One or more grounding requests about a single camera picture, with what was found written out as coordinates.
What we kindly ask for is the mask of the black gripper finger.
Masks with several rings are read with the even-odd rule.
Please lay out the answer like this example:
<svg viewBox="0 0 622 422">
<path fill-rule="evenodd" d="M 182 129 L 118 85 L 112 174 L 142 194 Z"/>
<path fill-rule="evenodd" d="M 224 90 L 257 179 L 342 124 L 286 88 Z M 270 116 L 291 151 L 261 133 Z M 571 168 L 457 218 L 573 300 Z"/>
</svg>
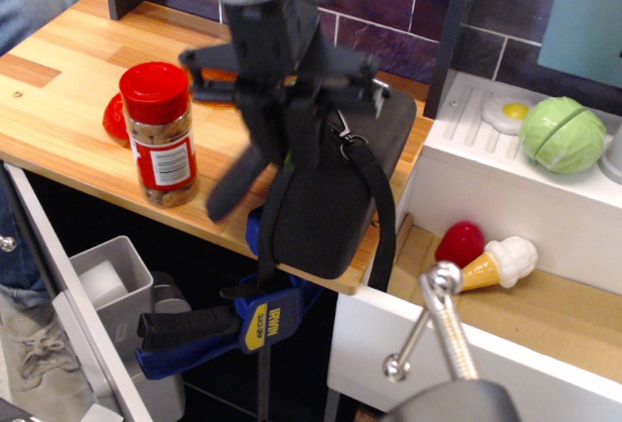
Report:
<svg viewBox="0 0 622 422">
<path fill-rule="evenodd" d="M 308 96 L 295 97 L 286 112 L 286 133 L 294 162 L 315 168 L 320 159 L 322 120 L 317 115 L 315 100 Z"/>
<path fill-rule="evenodd" d="M 237 107 L 250 131 L 251 141 L 263 157 L 269 162 L 283 164 L 287 145 L 278 103 L 267 95 L 238 93 Z"/>
</svg>

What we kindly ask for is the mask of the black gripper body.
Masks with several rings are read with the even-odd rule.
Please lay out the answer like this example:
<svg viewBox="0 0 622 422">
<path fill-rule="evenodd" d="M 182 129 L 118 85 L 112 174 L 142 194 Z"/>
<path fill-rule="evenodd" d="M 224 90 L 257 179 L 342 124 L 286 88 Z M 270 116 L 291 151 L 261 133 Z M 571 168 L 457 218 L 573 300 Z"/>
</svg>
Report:
<svg viewBox="0 0 622 422">
<path fill-rule="evenodd" d="M 389 92 L 375 77 L 378 60 L 333 45 L 321 31 L 314 0 L 267 0 L 224 6 L 228 43 L 185 50 L 180 63 L 192 71 L 238 74 L 238 93 L 257 93 L 284 103 L 309 91 L 341 109 L 380 110 Z"/>
</svg>

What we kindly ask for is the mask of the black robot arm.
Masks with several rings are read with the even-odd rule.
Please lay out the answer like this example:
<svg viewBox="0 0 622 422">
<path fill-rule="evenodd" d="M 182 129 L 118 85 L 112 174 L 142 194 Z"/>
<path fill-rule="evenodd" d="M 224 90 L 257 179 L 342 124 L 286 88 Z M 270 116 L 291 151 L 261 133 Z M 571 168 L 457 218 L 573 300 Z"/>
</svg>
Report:
<svg viewBox="0 0 622 422">
<path fill-rule="evenodd" d="M 179 57 L 192 97 L 235 104 L 267 160 L 317 166 L 330 110 L 376 108 L 378 59 L 325 38 L 318 0 L 218 1 L 230 42 Z"/>
</svg>

